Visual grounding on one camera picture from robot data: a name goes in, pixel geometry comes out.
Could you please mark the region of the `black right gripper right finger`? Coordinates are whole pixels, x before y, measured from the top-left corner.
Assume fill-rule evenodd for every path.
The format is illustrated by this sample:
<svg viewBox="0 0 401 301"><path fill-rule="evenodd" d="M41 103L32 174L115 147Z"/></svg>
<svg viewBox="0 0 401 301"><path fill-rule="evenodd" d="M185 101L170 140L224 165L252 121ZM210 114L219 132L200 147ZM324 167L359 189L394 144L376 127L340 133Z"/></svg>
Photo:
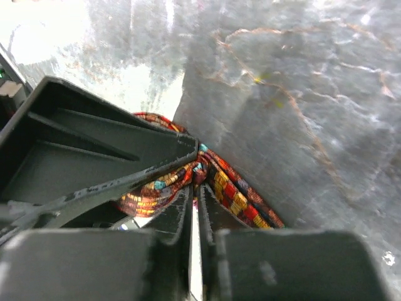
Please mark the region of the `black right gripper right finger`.
<svg viewBox="0 0 401 301"><path fill-rule="evenodd" d="M366 244L345 231L248 227L199 188L206 300L389 300Z"/></svg>

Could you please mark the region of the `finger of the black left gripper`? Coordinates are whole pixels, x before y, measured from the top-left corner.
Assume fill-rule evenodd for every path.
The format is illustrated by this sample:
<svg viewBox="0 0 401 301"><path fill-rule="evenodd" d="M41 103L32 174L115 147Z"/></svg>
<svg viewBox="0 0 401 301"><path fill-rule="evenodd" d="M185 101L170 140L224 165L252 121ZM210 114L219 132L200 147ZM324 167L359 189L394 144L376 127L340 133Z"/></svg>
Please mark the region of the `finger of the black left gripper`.
<svg viewBox="0 0 401 301"><path fill-rule="evenodd" d="M45 77L1 131L1 241L60 228L193 161L196 138Z"/></svg>

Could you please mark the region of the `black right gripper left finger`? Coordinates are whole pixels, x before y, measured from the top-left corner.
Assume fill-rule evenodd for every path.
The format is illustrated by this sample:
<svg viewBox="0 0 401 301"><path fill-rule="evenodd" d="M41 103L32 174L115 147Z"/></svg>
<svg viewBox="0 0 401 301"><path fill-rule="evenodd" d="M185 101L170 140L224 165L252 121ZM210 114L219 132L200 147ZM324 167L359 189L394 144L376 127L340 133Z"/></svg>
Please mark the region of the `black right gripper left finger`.
<svg viewBox="0 0 401 301"><path fill-rule="evenodd" d="M2 300L185 300L193 192L137 230L40 229L1 254Z"/></svg>

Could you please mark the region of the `multicolour patchwork tie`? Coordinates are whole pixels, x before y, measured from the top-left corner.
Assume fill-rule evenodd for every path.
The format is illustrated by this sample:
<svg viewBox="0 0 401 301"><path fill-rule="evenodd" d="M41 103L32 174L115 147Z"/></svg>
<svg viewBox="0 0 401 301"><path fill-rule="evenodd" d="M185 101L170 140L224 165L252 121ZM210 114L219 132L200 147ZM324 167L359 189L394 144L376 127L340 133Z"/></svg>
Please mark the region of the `multicolour patchwork tie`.
<svg viewBox="0 0 401 301"><path fill-rule="evenodd" d="M217 202L250 227L285 227L282 219L248 182L203 143L199 144L194 161L126 193L117 201L117 206L127 215L149 218L190 184L195 188L208 184Z"/></svg>

